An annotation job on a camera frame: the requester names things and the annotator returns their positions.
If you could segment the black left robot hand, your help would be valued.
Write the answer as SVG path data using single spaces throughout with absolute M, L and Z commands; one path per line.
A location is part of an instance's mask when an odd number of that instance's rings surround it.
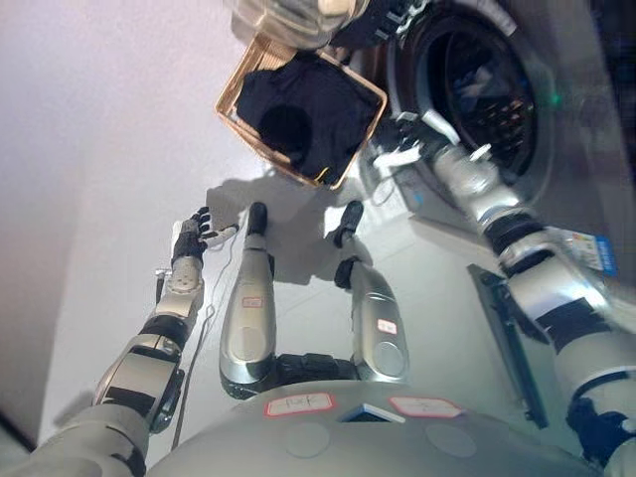
M 202 207 L 181 223 L 175 244 L 172 247 L 172 261 L 182 257 L 203 260 L 203 254 L 206 250 L 226 242 L 238 231 L 238 224 L 214 230 L 210 208 Z

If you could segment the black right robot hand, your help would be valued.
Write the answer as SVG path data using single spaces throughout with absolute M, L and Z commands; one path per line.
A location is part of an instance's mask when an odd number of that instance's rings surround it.
M 460 136 L 436 110 L 423 114 L 404 111 L 380 120 L 372 136 L 375 157 L 371 164 L 386 170 L 435 155 L 448 145 L 458 145 Z

